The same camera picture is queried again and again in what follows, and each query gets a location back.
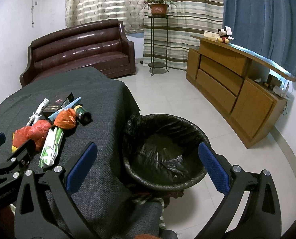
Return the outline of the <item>red plastic bag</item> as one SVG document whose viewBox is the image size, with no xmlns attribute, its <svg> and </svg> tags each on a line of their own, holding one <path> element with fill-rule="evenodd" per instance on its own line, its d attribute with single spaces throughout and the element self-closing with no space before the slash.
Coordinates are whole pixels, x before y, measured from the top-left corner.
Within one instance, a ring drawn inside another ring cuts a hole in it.
<svg viewBox="0 0 296 239">
<path fill-rule="evenodd" d="M 32 126 L 24 126 L 12 135 L 12 153 L 14 153 L 27 140 L 35 142 L 35 149 L 41 152 L 52 124 L 47 120 L 38 120 Z"/>
</svg>

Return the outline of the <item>green white wrapper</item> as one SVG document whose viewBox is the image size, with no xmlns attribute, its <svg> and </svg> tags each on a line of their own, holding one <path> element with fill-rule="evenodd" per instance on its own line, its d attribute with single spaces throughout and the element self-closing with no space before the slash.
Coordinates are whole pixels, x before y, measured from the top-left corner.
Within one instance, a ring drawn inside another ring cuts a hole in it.
<svg viewBox="0 0 296 239">
<path fill-rule="evenodd" d="M 60 145 L 64 136 L 64 132 L 61 128 L 55 127 L 48 131 L 44 147 L 40 154 L 38 166 L 41 168 L 47 168 L 52 166 L 55 159 L 58 156 Z"/>
</svg>

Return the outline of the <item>knotted white paper roll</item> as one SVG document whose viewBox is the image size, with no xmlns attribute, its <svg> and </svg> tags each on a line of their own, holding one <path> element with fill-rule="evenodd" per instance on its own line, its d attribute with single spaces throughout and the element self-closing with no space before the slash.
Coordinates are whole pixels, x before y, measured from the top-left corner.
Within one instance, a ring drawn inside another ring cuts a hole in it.
<svg viewBox="0 0 296 239">
<path fill-rule="evenodd" d="M 28 123 L 26 124 L 26 126 L 32 126 L 34 125 L 38 120 L 39 120 L 40 116 L 39 115 L 36 115 L 35 113 L 32 114 L 30 117 L 29 117 L 29 121 Z"/>
</svg>

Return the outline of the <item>light blue toothpaste box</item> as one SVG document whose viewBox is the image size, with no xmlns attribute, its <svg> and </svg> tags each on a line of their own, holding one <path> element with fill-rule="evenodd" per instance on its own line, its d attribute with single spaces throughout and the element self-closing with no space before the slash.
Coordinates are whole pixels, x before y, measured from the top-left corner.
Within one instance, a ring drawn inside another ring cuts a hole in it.
<svg viewBox="0 0 296 239">
<path fill-rule="evenodd" d="M 79 102 L 81 101 L 81 97 L 78 97 L 77 99 L 75 99 L 74 101 L 72 101 L 71 103 L 69 103 L 68 105 L 66 105 L 64 108 L 57 110 L 56 112 L 54 112 L 53 114 L 51 114 L 47 119 L 50 122 L 54 122 L 56 117 L 58 116 L 58 114 L 61 111 L 64 110 L 68 110 L 68 109 L 72 109 L 75 105 L 77 105 Z"/>
</svg>

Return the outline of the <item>white blue milk powder sachet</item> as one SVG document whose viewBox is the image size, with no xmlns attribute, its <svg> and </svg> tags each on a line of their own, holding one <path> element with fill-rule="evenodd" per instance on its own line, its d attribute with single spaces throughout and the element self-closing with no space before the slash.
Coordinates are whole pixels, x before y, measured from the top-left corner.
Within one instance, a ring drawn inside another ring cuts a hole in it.
<svg viewBox="0 0 296 239">
<path fill-rule="evenodd" d="M 38 108 L 36 109 L 35 115 L 36 116 L 40 116 L 41 113 L 43 112 L 43 110 L 47 107 L 47 105 L 49 104 L 49 100 L 47 98 L 45 98 L 40 105 L 38 106 Z"/>
</svg>

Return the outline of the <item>orange plastic bag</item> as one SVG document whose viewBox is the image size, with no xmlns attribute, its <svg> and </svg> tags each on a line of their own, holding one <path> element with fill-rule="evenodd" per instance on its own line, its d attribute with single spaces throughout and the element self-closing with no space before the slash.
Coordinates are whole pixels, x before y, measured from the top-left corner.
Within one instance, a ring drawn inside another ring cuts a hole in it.
<svg viewBox="0 0 296 239">
<path fill-rule="evenodd" d="M 73 129 L 76 127 L 76 112 L 74 109 L 62 110 L 54 121 L 54 126 L 61 129 Z"/>
</svg>

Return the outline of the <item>dark cigarette carton box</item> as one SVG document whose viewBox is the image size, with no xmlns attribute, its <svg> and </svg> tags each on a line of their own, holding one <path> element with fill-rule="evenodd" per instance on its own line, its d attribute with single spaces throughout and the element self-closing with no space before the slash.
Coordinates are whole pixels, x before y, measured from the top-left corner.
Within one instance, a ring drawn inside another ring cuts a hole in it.
<svg viewBox="0 0 296 239">
<path fill-rule="evenodd" d="M 74 100 L 74 95 L 72 92 L 65 92 L 59 95 L 54 96 L 49 100 L 48 105 L 42 111 L 42 114 L 45 118 L 48 118 L 50 115 L 55 113 L 59 109 L 63 109 L 69 103 Z"/>
</svg>

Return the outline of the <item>green glass bottle yellow label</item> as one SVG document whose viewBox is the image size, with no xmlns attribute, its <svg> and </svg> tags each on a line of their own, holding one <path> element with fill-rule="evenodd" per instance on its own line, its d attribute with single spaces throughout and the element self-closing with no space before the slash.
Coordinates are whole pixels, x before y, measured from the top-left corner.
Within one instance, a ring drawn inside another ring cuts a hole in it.
<svg viewBox="0 0 296 239">
<path fill-rule="evenodd" d="M 82 125 L 86 126 L 90 122 L 92 122 L 91 113 L 88 110 L 86 110 L 83 106 L 76 105 L 73 109 L 75 110 L 76 117 Z"/>
</svg>

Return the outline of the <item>wooden sideboard cabinet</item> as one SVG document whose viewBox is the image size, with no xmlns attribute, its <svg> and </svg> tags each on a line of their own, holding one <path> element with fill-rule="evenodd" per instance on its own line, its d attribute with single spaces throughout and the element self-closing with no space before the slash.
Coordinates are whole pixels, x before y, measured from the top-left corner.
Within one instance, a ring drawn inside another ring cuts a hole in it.
<svg viewBox="0 0 296 239">
<path fill-rule="evenodd" d="M 296 77 L 251 50 L 198 37 L 188 52 L 187 80 L 231 126 L 246 148 L 265 138 L 286 107 L 286 99 L 269 85 L 273 71 L 286 81 Z"/>
</svg>

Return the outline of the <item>white router on sideboard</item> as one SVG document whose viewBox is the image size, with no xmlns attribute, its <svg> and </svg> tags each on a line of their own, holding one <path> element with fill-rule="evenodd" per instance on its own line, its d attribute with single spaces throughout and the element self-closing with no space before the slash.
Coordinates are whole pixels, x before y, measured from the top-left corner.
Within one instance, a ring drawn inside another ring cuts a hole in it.
<svg viewBox="0 0 296 239">
<path fill-rule="evenodd" d="M 280 87 L 275 86 L 272 91 L 275 94 L 277 94 L 279 97 L 285 98 L 286 97 L 286 94 L 288 92 L 288 89 L 289 89 L 289 84 L 290 84 L 290 82 L 289 81 L 286 81 L 284 84 L 281 84 Z"/>
</svg>

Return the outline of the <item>dark brown leather sofa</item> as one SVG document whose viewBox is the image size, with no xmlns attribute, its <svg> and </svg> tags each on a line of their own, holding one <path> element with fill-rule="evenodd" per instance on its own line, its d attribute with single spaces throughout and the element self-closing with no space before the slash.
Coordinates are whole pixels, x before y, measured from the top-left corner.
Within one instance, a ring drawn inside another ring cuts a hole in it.
<svg viewBox="0 0 296 239">
<path fill-rule="evenodd" d="M 109 78 L 134 75 L 134 42 L 123 21 L 102 20 L 68 27 L 33 40 L 21 86 L 58 73 L 92 67 Z"/>
</svg>

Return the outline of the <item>black metal plant stand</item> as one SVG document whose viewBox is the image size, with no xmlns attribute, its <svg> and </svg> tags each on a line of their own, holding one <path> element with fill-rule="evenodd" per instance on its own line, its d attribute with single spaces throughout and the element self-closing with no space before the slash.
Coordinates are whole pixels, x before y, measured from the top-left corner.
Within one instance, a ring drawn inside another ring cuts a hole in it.
<svg viewBox="0 0 296 239">
<path fill-rule="evenodd" d="M 151 61 L 149 62 L 149 71 L 151 73 L 151 77 L 156 74 L 156 70 L 165 69 L 166 72 L 169 72 L 168 70 L 168 35 L 169 35 L 169 16 L 168 15 L 151 15 L 149 16 L 149 19 L 151 20 Z M 163 19 L 166 20 L 166 40 L 165 40 L 165 48 L 164 48 L 164 57 L 161 58 L 158 53 L 161 51 L 160 48 L 157 48 L 157 45 L 161 45 L 160 40 L 155 39 L 155 31 L 156 31 L 156 20 Z"/>
</svg>

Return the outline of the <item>Mickey Mouse plush toy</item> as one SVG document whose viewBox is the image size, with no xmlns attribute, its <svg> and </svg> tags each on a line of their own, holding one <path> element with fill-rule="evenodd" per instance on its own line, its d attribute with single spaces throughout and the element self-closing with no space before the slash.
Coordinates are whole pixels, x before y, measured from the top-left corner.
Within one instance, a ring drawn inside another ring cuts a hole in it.
<svg viewBox="0 0 296 239">
<path fill-rule="evenodd" d="M 218 37 L 216 38 L 217 42 L 229 44 L 231 40 L 234 40 L 234 38 L 228 34 L 226 29 L 218 29 Z"/>
</svg>

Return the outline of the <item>blue curtain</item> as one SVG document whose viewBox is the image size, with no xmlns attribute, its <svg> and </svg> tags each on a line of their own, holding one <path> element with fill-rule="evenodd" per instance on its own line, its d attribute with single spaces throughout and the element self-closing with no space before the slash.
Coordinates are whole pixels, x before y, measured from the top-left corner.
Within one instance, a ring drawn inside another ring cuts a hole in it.
<svg viewBox="0 0 296 239">
<path fill-rule="evenodd" d="M 296 0 L 224 0 L 223 25 L 231 27 L 235 44 L 296 77 Z"/>
</svg>

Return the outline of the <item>striped beige curtain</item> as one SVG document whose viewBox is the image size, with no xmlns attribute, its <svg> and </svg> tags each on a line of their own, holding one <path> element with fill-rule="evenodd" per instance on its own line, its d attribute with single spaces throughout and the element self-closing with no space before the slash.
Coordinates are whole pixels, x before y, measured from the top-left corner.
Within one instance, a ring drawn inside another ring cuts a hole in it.
<svg viewBox="0 0 296 239">
<path fill-rule="evenodd" d="M 197 48 L 199 41 L 193 36 L 201 36 L 205 31 L 216 32 L 222 27 L 224 0 L 172 0 L 175 5 L 168 7 L 168 67 L 185 69 L 188 51 Z M 166 40 L 166 20 L 155 21 L 155 39 L 161 41 L 161 58 L 164 57 Z M 151 61 L 151 20 L 144 20 L 144 65 Z"/>
</svg>

